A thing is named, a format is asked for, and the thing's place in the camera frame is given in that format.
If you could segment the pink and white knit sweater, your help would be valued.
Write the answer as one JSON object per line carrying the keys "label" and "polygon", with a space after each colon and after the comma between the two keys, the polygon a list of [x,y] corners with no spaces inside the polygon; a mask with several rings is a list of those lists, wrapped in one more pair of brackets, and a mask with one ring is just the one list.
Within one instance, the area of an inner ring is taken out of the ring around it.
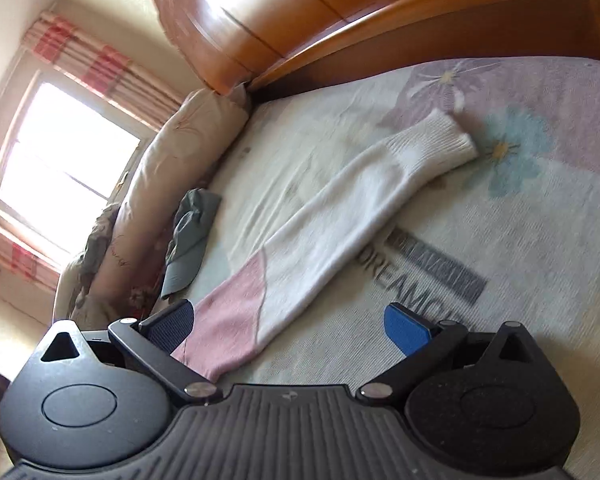
{"label": "pink and white knit sweater", "polygon": [[373,144],[196,304],[172,358],[210,380],[251,361],[420,188],[476,156],[441,110]]}

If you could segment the grey folded cloth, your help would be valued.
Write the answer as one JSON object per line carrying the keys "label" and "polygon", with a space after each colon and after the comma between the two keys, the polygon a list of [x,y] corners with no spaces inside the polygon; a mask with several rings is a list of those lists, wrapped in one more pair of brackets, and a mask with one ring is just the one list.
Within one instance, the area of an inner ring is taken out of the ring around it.
{"label": "grey folded cloth", "polygon": [[76,307],[81,307],[84,304],[95,275],[105,258],[112,240],[112,231],[120,207],[120,203],[112,203],[106,206],[95,220],[94,226],[88,234],[84,251],[79,258],[79,289],[78,296],[76,296]]}

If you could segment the blue baseball cap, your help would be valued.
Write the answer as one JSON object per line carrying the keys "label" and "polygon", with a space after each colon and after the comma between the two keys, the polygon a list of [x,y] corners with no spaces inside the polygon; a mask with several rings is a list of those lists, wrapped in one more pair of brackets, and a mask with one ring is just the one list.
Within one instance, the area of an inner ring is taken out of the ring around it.
{"label": "blue baseball cap", "polygon": [[221,202],[221,196],[204,188],[188,190],[181,199],[166,250],[161,299],[186,289],[196,278]]}

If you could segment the left striped curtain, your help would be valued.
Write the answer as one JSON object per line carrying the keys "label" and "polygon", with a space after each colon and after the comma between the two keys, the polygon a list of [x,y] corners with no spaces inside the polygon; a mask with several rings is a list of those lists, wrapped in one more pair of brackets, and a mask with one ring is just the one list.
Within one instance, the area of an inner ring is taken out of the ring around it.
{"label": "left striped curtain", "polygon": [[0,266],[46,292],[57,288],[60,272],[52,260],[1,226]]}

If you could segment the striped curtain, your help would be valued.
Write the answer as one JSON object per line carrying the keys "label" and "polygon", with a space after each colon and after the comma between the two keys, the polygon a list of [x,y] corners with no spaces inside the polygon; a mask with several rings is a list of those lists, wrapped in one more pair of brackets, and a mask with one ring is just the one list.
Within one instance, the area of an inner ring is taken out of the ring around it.
{"label": "striped curtain", "polygon": [[180,108],[183,98],[116,48],[50,11],[23,36],[22,45],[55,70],[155,130]]}
{"label": "striped curtain", "polygon": [[0,266],[46,292],[57,288],[60,272],[52,260],[1,226]]}

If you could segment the floral cream rolled quilt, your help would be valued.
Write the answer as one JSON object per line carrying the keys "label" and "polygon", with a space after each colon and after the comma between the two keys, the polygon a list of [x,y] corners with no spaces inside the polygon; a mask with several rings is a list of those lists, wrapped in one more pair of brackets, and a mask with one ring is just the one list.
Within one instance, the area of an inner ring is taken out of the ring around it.
{"label": "floral cream rolled quilt", "polygon": [[78,255],[60,274],[53,318],[100,330],[116,318],[145,315],[161,288],[172,222],[188,190],[205,188],[215,165],[250,115],[245,87],[228,96],[192,92],[144,151],[120,203],[112,240],[84,304],[76,307]]}

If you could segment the window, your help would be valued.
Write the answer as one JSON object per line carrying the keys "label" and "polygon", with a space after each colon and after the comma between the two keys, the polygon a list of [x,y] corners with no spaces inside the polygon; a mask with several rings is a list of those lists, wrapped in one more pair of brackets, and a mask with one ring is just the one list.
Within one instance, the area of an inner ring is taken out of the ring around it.
{"label": "window", "polygon": [[54,258],[82,249],[155,134],[72,78],[42,70],[3,122],[0,217]]}

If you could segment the right striped curtain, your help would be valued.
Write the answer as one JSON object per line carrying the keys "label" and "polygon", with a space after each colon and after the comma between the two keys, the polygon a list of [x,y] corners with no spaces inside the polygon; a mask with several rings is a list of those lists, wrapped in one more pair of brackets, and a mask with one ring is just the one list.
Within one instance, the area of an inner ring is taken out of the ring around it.
{"label": "right striped curtain", "polygon": [[23,36],[22,45],[55,70],[155,130],[180,108],[183,98],[116,48],[50,11]]}

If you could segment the wooden headboard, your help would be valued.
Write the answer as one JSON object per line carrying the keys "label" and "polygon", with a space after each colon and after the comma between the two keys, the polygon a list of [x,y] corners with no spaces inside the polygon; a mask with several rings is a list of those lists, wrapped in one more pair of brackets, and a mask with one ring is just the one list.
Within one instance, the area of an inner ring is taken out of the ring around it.
{"label": "wooden headboard", "polygon": [[154,0],[212,89],[262,100],[442,58],[600,60],[600,0]]}

